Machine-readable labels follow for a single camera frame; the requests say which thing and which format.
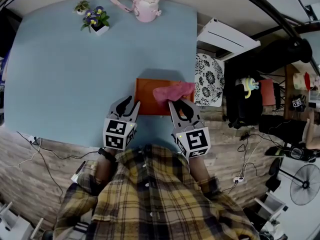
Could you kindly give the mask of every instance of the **white flower pot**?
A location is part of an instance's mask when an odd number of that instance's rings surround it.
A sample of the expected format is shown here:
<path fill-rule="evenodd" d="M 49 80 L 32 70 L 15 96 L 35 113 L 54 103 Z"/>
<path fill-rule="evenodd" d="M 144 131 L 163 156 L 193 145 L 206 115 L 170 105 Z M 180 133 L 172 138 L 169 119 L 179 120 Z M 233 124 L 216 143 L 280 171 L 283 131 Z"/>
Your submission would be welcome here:
<path fill-rule="evenodd" d="M 76 13 L 79 15 L 84 15 L 86 13 L 86 11 L 85 10 L 77 10 Z"/>
<path fill-rule="evenodd" d="M 103 26 L 99 30 L 95 30 L 92 26 L 90 26 L 91 31 L 95 32 L 98 36 L 101 36 L 104 32 L 107 32 L 109 27 L 108 26 Z"/>

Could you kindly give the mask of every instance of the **black chair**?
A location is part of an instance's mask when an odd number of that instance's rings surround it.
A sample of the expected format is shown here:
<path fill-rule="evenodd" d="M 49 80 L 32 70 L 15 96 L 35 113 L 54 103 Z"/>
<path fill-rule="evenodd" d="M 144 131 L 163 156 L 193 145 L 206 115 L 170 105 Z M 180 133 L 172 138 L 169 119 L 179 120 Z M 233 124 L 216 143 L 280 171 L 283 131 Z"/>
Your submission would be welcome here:
<path fill-rule="evenodd" d="M 263 112 L 262 95 L 259 89 L 252 90 L 251 96 L 247 94 L 244 86 L 239 84 L 234 87 L 234 94 L 226 97 L 226 116 L 229 127 L 239 129 L 242 126 L 255 126 L 259 123 Z"/>

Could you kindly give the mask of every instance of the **pink teapot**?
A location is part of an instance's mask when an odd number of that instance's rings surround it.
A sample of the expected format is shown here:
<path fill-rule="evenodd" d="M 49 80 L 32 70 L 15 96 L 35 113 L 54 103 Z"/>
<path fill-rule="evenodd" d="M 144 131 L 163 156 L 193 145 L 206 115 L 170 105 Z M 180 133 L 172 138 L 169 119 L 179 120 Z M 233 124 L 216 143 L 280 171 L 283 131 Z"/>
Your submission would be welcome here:
<path fill-rule="evenodd" d="M 161 15 L 159 0 L 133 0 L 131 8 L 126 7 L 118 0 L 110 1 L 128 13 L 134 11 L 136 18 L 141 22 L 151 22 Z"/>

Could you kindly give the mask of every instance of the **black watch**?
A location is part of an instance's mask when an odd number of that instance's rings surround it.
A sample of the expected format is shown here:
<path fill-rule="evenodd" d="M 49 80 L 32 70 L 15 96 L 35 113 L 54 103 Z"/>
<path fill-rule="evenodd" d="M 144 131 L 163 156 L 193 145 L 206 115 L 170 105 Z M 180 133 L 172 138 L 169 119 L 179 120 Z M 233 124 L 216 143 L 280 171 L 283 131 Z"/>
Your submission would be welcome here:
<path fill-rule="evenodd" d="M 105 151 L 103 148 L 99 148 L 98 153 L 103 155 L 105 159 L 109 160 L 113 164 L 117 161 L 117 159 L 111 153 Z"/>

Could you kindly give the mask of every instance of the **purple flower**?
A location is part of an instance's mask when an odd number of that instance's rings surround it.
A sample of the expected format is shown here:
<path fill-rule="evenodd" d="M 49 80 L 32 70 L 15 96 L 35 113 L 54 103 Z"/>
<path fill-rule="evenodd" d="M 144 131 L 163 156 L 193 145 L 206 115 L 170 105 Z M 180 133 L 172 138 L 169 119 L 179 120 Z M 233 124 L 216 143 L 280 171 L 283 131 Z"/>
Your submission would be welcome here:
<path fill-rule="evenodd" d="M 93 11 L 93 10 L 87 10 L 86 12 L 85 12 L 85 16 L 86 17 L 89 17 L 89 16 L 91 16 L 91 15 L 93 15 L 95 12 Z"/>
<path fill-rule="evenodd" d="M 89 25 L 94 25 L 95 27 L 98 25 L 98 20 L 97 18 L 86 18 L 85 21 L 89 24 Z"/>
<path fill-rule="evenodd" d="M 104 8 L 102 6 L 97 6 L 97 8 L 95 8 L 95 12 L 96 14 L 102 14 L 104 11 Z"/>

